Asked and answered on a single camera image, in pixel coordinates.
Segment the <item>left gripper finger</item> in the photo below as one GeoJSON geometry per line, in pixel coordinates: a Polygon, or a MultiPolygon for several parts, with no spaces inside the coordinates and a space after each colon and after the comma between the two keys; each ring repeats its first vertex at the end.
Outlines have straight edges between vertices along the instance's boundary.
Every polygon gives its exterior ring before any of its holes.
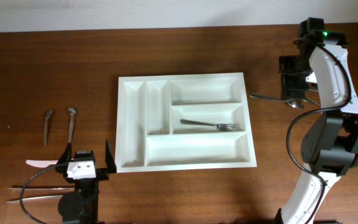
{"type": "Polygon", "coordinates": [[[108,140],[106,140],[106,142],[105,142],[105,163],[107,166],[107,171],[109,173],[117,172],[117,166],[116,166],[115,160],[112,156],[108,140]]]}
{"type": "Polygon", "coordinates": [[[69,142],[65,148],[65,151],[59,158],[57,164],[65,164],[71,161],[71,143],[69,142]]]}

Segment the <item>steel spoon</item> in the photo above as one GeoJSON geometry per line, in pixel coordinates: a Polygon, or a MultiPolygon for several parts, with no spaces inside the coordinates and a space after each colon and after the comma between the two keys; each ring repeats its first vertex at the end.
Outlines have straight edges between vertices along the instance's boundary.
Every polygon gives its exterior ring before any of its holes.
{"type": "Polygon", "coordinates": [[[303,109],[304,108],[304,104],[302,100],[299,99],[278,99],[278,98],[274,98],[271,96],[264,96],[264,95],[260,95],[260,94],[256,94],[256,93],[251,93],[249,95],[251,98],[257,98],[257,99],[261,99],[261,100],[269,100],[269,101],[277,101],[277,102],[282,102],[282,103],[286,103],[288,104],[290,107],[294,108],[294,109],[303,109]]]}

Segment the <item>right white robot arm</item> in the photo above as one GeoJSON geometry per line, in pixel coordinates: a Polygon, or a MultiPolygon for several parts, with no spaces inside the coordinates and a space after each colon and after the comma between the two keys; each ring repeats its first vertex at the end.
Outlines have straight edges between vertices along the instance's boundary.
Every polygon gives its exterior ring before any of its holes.
{"type": "Polygon", "coordinates": [[[326,30],[324,21],[309,17],[293,41],[298,55],[281,56],[282,97],[303,98],[316,85],[320,107],[297,116],[289,125],[318,114],[301,143],[301,176],[275,223],[313,223],[325,196],[351,168],[358,166],[358,97],[347,65],[347,40],[326,30]]]}

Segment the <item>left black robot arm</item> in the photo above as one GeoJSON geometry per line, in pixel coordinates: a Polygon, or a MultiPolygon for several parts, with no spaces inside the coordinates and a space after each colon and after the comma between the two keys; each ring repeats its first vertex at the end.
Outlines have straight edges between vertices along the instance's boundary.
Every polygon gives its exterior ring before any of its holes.
{"type": "Polygon", "coordinates": [[[99,183],[109,180],[117,172],[109,143],[105,143],[105,168],[96,167],[93,151],[77,151],[71,154],[71,143],[57,161],[55,171],[74,185],[74,190],[63,194],[58,203],[58,212],[63,223],[97,223],[99,183]]]}

